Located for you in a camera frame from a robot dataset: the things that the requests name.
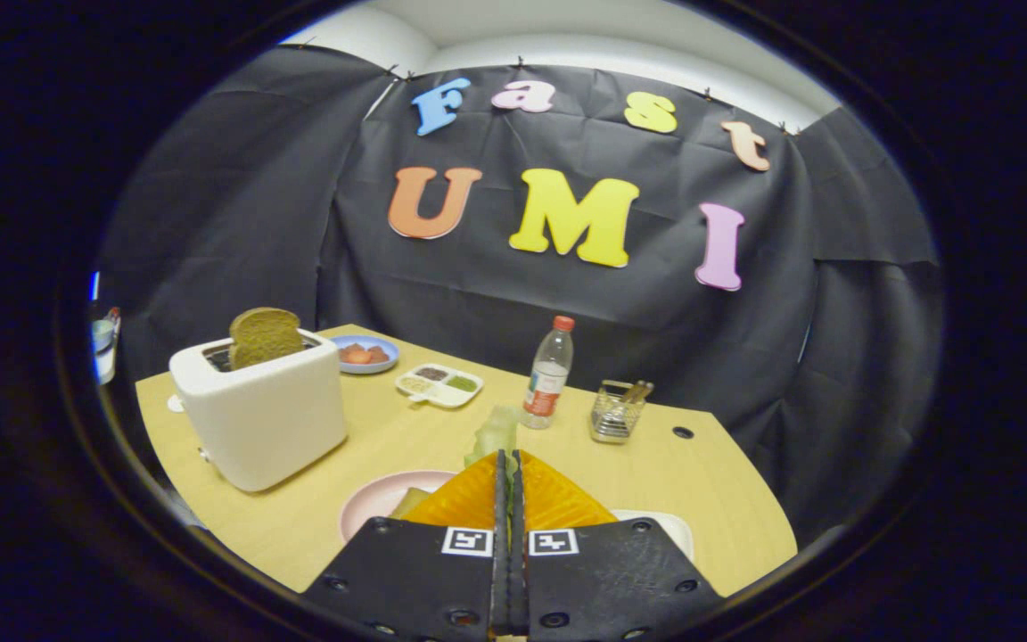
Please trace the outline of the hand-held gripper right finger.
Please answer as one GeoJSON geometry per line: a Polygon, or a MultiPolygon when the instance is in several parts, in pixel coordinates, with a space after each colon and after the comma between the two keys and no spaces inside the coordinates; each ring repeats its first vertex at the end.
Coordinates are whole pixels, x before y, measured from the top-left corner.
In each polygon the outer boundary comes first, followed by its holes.
{"type": "Polygon", "coordinates": [[[530,465],[510,484],[510,633],[530,641],[661,641],[721,597],[655,517],[530,527],[530,465]]]}

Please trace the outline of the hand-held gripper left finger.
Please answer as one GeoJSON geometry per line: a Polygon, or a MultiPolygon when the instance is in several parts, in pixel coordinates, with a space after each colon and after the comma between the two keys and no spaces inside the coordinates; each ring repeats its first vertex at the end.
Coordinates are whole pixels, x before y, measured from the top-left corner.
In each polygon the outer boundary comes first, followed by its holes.
{"type": "Polygon", "coordinates": [[[489,529],[372,517],[302,594],[355,637],[489,641],[508,605],[508,452],[496,454],[489,529]]]}

